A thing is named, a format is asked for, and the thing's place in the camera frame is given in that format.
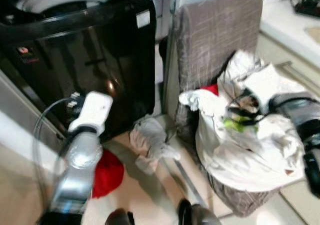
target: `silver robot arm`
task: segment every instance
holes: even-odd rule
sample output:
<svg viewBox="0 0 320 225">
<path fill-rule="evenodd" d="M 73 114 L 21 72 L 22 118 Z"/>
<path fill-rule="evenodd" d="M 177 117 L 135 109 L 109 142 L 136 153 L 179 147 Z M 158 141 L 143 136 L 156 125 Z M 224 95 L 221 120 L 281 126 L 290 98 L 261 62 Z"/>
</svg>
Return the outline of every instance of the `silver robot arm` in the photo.
<svg viewBox="0 0 320 225">
<path fill-rule="evenodd" d="M 99 135 L 105 130 L 112 103 L 112 97 L 98 92 L 85 97 L 79 117 L 68 129 L 72 136 L 64 157 L 65 170 L 38 224 L 81 224 L 91 197 L 96 165 L 102 156 Z"/>
</svg>

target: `pile of laundry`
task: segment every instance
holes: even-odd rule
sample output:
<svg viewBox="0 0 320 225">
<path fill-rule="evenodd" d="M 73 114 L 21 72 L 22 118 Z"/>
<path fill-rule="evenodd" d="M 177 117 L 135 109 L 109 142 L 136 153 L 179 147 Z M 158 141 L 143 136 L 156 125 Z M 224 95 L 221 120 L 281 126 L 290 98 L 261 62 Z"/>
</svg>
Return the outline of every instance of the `pile of laundry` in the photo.
<svg viewBox="0 0 320 225">
<path fill-rule="evenodd" d="M 272 64 L 237 51 L 217 84 L 180 94 L 179 102 L 199 110 L 196 150 L 205 169 L 221 183 L 240 191 L 266 192 L 301 179 L 303 145 L 290 120 L 266 114 L 276 94 L 305 88 L 280 76 Z"/>
</svg>

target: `white countertop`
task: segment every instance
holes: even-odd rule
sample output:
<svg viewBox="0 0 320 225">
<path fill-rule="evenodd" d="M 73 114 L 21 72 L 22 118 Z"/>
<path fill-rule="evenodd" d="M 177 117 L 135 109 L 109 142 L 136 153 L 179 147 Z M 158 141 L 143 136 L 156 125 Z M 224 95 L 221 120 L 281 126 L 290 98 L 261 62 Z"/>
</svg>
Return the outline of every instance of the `white countertop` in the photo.
<svg viewBox="0 0 320 225">
<path fill-rule="evenodd" d="M 310 27 L 320 27 L 320 18 L 294 13 L 288 1 L 263 6 L 260 30 L 320 68 L 320 45 L 305 32 Z"/>
</svg>

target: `gray cloth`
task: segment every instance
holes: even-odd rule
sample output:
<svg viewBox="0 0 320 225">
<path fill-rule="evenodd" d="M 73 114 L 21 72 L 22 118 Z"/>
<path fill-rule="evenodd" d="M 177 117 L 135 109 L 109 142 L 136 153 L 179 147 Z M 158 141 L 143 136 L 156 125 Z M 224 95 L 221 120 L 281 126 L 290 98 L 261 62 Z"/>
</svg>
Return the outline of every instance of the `gray cloth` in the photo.
<svg viewBox="0 0 320 225">
<path fill-rule="evenodd" d="M 180 9 L 174 21 L 180 92 L 215 83 L 233 51 L 255 51 L 262 4 L 263 0 L 206 0 Z M 179 104 L 177 135 L 193 143 L 198 118 L 198 112 Z"/>
<path fill-rule="evenodd" d="M 210 173 L 207 172 L 205 167 L 196 152 L 196 146 L 185 146 L 194 163 L 197 165 L 202 175 L 208 179 L 208 182 L 213 188 L 217 196 L 227 205 L 233 213 L 238 217 L 247 217 L 252 214 L 257 208 L 261 207 L 279 190 L 275 189 L 268 192 L 247 192 L 231 188 L 219 182 Z"/>
</svg>

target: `red cloth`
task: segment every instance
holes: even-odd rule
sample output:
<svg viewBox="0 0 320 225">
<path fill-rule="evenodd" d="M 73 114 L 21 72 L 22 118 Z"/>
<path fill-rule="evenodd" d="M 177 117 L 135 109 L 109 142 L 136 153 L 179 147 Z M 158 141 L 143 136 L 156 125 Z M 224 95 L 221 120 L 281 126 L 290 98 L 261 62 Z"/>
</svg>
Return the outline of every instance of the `red cloth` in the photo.
<svg viewBox="0 0 320 225">
<path fill-rule="evenodd" d="M 219 96 L 218 84 L 213 84 L 211 86 L 202 86 L 201 89 L 209 90 L 210 92 L 214 93 L 215 95 Z"/>
<path fill-rule="evenodd" d="M 115 190 L 124 179 L 125 168 L 119 159 L 104 150 L 95 168 L 92 198 L 106 196 Z"/>
</svg>

